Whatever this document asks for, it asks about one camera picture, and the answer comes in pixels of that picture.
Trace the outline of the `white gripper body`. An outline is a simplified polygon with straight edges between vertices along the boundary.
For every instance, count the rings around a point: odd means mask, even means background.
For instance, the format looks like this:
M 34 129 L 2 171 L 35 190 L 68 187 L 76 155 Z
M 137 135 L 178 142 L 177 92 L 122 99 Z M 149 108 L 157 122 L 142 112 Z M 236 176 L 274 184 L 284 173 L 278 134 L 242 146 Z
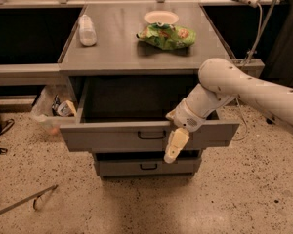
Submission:
M 174 109 L 174 124 L 189 132 L 197 131 L 205 120 L 206 109 L 197 98 L 184 98 Z

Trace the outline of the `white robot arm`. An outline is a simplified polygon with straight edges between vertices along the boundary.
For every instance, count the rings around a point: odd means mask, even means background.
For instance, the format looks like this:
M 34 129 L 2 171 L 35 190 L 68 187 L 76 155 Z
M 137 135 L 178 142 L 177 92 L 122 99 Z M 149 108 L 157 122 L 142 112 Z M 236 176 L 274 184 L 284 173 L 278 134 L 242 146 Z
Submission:
M 293 88 L 245 74 L 223 58 L 210 58 L 198 69 L 199 83 L 166 115 L 177 127 L 168 138 L 164 161 L 175 162 L 214 110 L 238 98 L 293 135 Z

